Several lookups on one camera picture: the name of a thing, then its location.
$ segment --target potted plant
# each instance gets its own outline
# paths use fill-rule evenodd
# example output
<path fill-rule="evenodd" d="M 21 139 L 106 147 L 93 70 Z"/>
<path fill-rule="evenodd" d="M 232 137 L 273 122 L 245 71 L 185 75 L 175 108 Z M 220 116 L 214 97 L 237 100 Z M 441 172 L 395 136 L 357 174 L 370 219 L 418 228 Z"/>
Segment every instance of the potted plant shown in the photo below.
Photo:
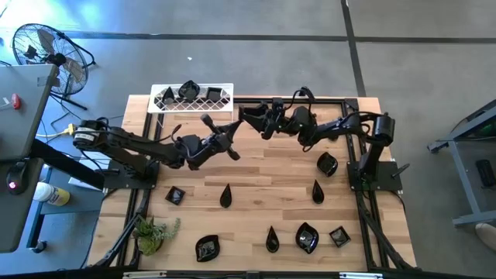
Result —
<path fill-rule="evenodd" d="M 164 239 L 172 239 L 179 230 L 181 220 L 176 218 L 176 223 L 172 232 L 166 232 L 165 224 L 154 225 L 153 217 L 147 222 L 143 217 L 139 217 L 133 236 L 138 239 L 138 249 L 145 256 L 153 255 L 162 246 Z"/>

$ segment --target wooden tabletop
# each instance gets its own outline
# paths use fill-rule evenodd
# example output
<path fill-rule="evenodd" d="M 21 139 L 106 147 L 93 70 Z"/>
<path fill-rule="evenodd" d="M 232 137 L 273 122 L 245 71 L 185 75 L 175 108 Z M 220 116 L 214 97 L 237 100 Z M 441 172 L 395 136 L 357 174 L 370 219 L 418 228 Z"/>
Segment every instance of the wooden tabletop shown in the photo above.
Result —
<path fill-rule="evenodd" d="M 148 98 L 146 95 L 129 96 L 122 124 L 124 129 L 142 133 Z M 377 98 L 358 100 L 362 111 L 381 111 Z M 341 116 L 338 105 L 313 105 L 312 112 L 317 114 L 319 123 Z M 216 125 L 231 121 L 227 112 L 210 115 Z M 150 135 L 153 135 L 155 119 L 154 116 Z M 195 133 L 203 137 L 210 133 L 200 120 L 200 114 L 166 114 L 162 136 L 171 133 L 177 124 L 182 124 L 178 136 Z M 140 269 L 366 270 L 357 203 L 346 174 L 349 157 L 344 136 L 336 142 L 322 140 L 303 153 L 296 138 L 274 134 L 272 139 L 263 140 L 250 125 L 243 123 L 232 146 L 241 156 L 238 161 L 223 153 L 212 157 L 197 171 L 191 171 L 187 166 L 180 170 L 161 166 L 148 216 L 155 216 L 155 223 L 166 223 L 169 228 L 173 227 L 176 217 L 181 218 L 181 228 L 176 237 L 164 242 L 153 256 L 141 257 Z M 339 161 L 338 170 L 331 177 L 325 177 L 315 167 L 317 158 L 324 151 Z M 390 158 L 389 149 L 386 149 L 381 159 Z M 321 205 L 312 201 L 315 179 L 325 193 Z M 232 204 L 225 209 L 219 204 L 219 197 L 228 183 Z M 171 186 L 186 191 L 180 206 L 164 199 Z M 89 264 L 100 260 L 121 233 L 129 193 L 119 190 L 103 202 Z M 378 192 L 377 202 L 385 235 L 404 259 L 415 265 L 400 201 L 391 193 Z M 316 228 L 320 235 L 319 245 L 310 255 L 295 244 L 295 233 L 303 222 Z M 265 247 L 270 226 L 274 227 L 281 244 L 276 253 L 269 253 Z M 342 248 L 336 248 L 329 236 L 339 226 L 343 226 L 351 237 L 351 242 Z M 219 235 L 221 252 L 214 260 L 198 263 L 195 244 L 209 234 Z M 377 241 L 374 234 L 370 234 L 374 259 L 379 262 Z M 129 247 L 127 260 L 133 245 Z"/>

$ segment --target desk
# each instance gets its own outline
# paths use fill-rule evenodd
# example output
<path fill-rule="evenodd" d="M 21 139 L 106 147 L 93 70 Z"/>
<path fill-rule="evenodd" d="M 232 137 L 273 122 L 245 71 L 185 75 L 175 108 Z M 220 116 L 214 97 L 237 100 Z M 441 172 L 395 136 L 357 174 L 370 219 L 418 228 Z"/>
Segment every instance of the desk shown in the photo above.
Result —
<path fill-rule="evenodd" d="M 141 134 L 148 98 L 129 96 L 122 123 L 124 129 Z M 377 98 L 358 98 L 358 101 L 360 110 L 380 112 Z M 312 111 L 317 114 L 318 122 L 342 115 L 336 105 L 313 105 Z M 169 134 L 179 123 L 182 124 L 179 136 L 208 135 L 210 132 L 199 116 L 194 113 L 166 115 L 162 135 Z M 225 112 L 210 116 L 216 125 L 231 120 L 230 114 Z M 150 135 L 153 135 L 155 119 L 156 116 L 152 119 Z M 296 138 L 274 134 L 271 140 L 263 140 L 243 123 L 234 137 L 233 149 L 241 156 L 240 160 L 233 161 L 227 154 L 219 154 L 198 171 L 161 166 L 148 216 L 155 216 L 156 223 L 164 222 L 169 228 L 179 217 L 181 228 L 176 237 L 164 242 L 153 256 L 141 257 L 140 270 L 366 270 L 357 204 L 346 174 L 349 157 L 344 136 L 336 142 L 322 140 L 311 151 L 303 153 Z M 317 158 L 326 150 L 339 161 L 338 170 L 331 177 L 325 177 L 315 167 Z M 386 149 L 381 159 L 390 158 Z M 325 192 L 321 205 L 312 201 L 315 179 Z M 228 183 L 233 200 L 232 205 L 224 209 L 219 197 Z M 171 186 L 186 191 L 180 206 L 164 200 Z M 128 200 L 129 191 L 118 190 L 103 202 L 88 264 L 100 260 L 121 233 Z M 415 265 L 400 201 L 391 193 L 378 192 L 377 202 L 384 233 L 405 260 Z M 303 222 L 308 222 L 320 234 L 319 245 L 310 255 L 294 242 Z M 265 248 L 270 226 L 274 227 L 281 243 L 276 253 L 269 253 Z M 345 228 L 352 240 L 338 249 L 329 233 L 339 226 Z M 197 263 L 195 244 L 208 234 L 219 235 L 221 253 L 212 261 Z M 374 259 L 379 262 L 377 241 L 372 233 L 370 242 Z M 132 248 L 132 244 L 128 245 L 127 260 Z"/>

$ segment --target fan guard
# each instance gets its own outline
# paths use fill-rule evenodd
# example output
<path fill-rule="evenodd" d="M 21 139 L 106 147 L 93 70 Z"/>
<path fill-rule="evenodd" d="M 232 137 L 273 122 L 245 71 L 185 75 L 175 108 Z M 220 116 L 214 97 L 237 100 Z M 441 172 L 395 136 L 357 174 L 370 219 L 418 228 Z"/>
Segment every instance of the fan guard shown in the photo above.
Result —
<path fill-rule="evenodd" d="M 12 49 L 19 65 L 55 64 L 59 67 L 60 83 L 51 88 L 53 93 L 73 95 L 86 85 L 88 64 L 80 47 L 57 29 L 25 24 L 15 31 Z"/>

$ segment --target gray floor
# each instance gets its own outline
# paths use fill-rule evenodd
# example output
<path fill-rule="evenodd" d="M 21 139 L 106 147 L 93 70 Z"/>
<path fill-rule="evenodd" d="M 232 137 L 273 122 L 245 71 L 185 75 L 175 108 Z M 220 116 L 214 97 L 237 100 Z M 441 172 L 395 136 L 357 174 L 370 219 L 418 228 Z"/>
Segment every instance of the gray floor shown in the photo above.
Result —
<path fill-rule="evenodd" d="M 0 18 L 0 60 L 14 63 L 13 30 L 41 22 L 64 30 L 114 33 L 284 34 L 344 36 L 339 1 L 174 0 L 38 1 L 29 11 L 13 0 Z M 495 3 L 490 0 L 349 0 L 357 36 L 494 37 Z M 317 95 L 357 96 L 350 50 L 339 42 L 173 40 L 78 40 L 96 57 L 85 89 L 74 96 L 90 107 L 78 115 L 121 115 L 127 95 L 148 94 L 156 83 L 234 82 L 237 94 L 286 94 L 301 85 Z M 367 96 L 397 119 L 392 145 L 404 172 L 408 227 L 418 265 L 431 271 L 494 277 L 496 253 L 474 235 L 454 229 L 451 218 L 470 213 L 451 156 L 425 146 L 444 136 L 464 116 L 494 99 L 494 44 L 359 43 Z M 43 119 L 62 114 L 50 102 Z M 68 117 L 57 123 L 63 129 Z M 53 142 L 77 153 L 70 139 Z M 42 237 L 50 248 L 33 254 L 23 247 L 0 255 L 0 273 L 80 267 L 96 212 L 54 215 Z M 64 230 L 55 229 L 67 224 Z M 19 260 L 29 265 L 17 264 Z"/>

